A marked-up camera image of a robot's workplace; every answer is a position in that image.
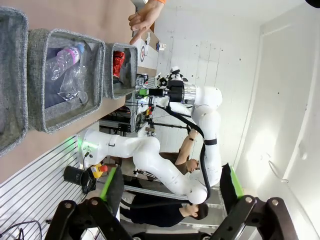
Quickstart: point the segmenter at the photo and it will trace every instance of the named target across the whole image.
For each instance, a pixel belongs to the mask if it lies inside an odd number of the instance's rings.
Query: storage bin
[[[28,130],[28,20],[16,9],[0,7],[0,157]]]
[[[65,48],[85,44],[79,63],[86,66],[84,91],[88,102],[76,105],[64,101],[45,108],[46,60],[48,48]],[[27,54],[27,87],[29,124],[38,131],[55,131],[96,111],[103,97],[106,45],[99,39],[64,29],[35,29],[29,32]]]
[[[114,51],[124,52],[124,63],[120,70],[119,80],[122,84],[113,84]],[[138,49],[136,46],[123,43],[106,43],[105,78],[103,82],[103,96],[119,99],[132,93],[136,88],[138,70]]]

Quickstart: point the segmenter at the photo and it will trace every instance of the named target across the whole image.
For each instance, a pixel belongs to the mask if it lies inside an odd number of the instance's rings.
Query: metal grill
[[[64,169],[79,166],[78,138],[72,136],[31,162],[21,171],[0,185],[0,232],[9,226],[37,220],[42,227],[44,239],[58,204],[63,200],[79,203],[84,197],[80,186],[65,182]],[[36,223],[23,224],[25,239],[40,238]],[[16,239],[19,229],[12,229],[4,240]]]

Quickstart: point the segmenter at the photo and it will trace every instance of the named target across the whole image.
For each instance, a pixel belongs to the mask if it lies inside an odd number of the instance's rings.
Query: white robotic arm
[[[209,185],[213,186],[220,181],[222,172],[217,143],[217,131],[221,121],[217,108],[222,103],[222,94],[215,87],[198,87],[174,79],[172,82],[176,82],[179,87],[169,84],[163,96],[155,97],[154,102],[163,108],[170,105],[173,112],[191,114],[193,121],[203,132],[205,171]],[[192,111],[187,112],[189,110],[180,103],[169,104],[169,99],[192,104]],[[106,156],[133,157],[138,169],[156,176],[174,194],[186,195],[193,204],[203,203],[207,198],[203,166],[200,164],[201,170],[183,175],[171,161],[159,155],[160,143],[155,137],[122,137],[89,129],[85,133],[81,149],[86,167],[98,164]]]

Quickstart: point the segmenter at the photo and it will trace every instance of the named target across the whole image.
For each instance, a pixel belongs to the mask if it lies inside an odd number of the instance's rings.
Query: black cup
[[[83,169],[67,166],[63,172],[63,179],[66,182],[86,186],[89,180],[89,173]]]

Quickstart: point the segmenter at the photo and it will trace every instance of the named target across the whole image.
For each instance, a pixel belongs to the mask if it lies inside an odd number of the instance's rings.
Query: table surface
[[[67,29],[109,43],[129,43],[132,31],[128,16],[136,10],[130,0],[0,0],[0,6],[24,12],[29,29]],[[99,110],[53,134],[29,129],[21,144],[0,157],[0,183],[124,103],[124,97],[118,100],[104,98]]]

